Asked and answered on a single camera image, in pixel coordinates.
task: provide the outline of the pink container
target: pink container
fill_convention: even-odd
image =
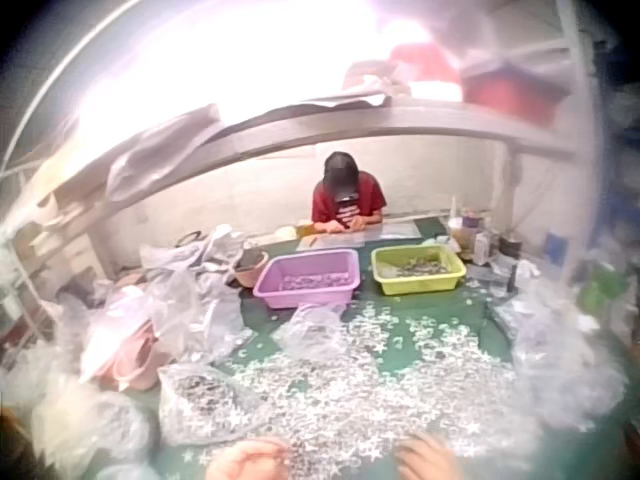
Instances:
[[[341,286],[305,290],[282,290],[285,277],[324,274],[348,274],[348,283]],[[285,255],[271,260],[253,289],[270,308],[296,308],[301,303],[340,303],[351,301],[360,284],[360,263],[355,250],[329,250]]]

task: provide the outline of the white wall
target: white wall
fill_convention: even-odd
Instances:
[[[246,160],[156,194],[103,226],[116,265],[138,264],[141,243],[169,246],[193,230],[230,223],[251,235],[311,216],[311,195],[334,150],[352,153],[380,181],[387,214],[458,205],[488,208],[493,192],[491,142],[444,136],[397,136],[320,144]]]

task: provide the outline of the overhead shelf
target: overhead shelf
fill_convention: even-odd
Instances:
[[[333,107],[294,105],[219,130],[151,188],[125,201],[110,202],[104,198],[104,162],[95,168],[92,168],[94,163],[90,163],[65,186],[67,192],[84,192],[83,198],[69,200],[83,203],[85,211],[52,235],[58,236],[60,242],[56,243],[63,246],[97,222],[154,193],[247,158],[335,140],[429,134],[497,140],[508,143],[515,152],[559,160],[571,159],[574,154],[574,146],[551,131],[475,105],[411,98],[387,98],[382,106],[371,106],[357,99]],[[79,182],[82,188],[70,188]],[[60,248],[27,260],[26,270],[32,273],[40,268]]]

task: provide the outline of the yellow plastic basket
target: yellow plastic basket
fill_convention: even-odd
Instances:
[[[451,273],[422,277],[380,277],[378,270],[380,262],[401,267],[416,257],[437,259]],[[376,248],[371,252],[371,265],[373,266],[373,278],[382,286],[385,295],[453,290],[456,288],[458,280],[467,273],[464,263],[455,253],[443,245],[401,245]]]

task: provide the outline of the person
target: person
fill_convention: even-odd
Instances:
[[[238,442],[209,464],[206,480],[287,480],[288,446],[277,438]],[[403,480],[462,480],[451,450],[433,437],[411,435],[396,450]]]
[[[380,184],[360,171],[354,158],[333,152],[324,162],[324,178],[313,191],[311,218],[318,233],[357,232],[382,222],[387,206]]]

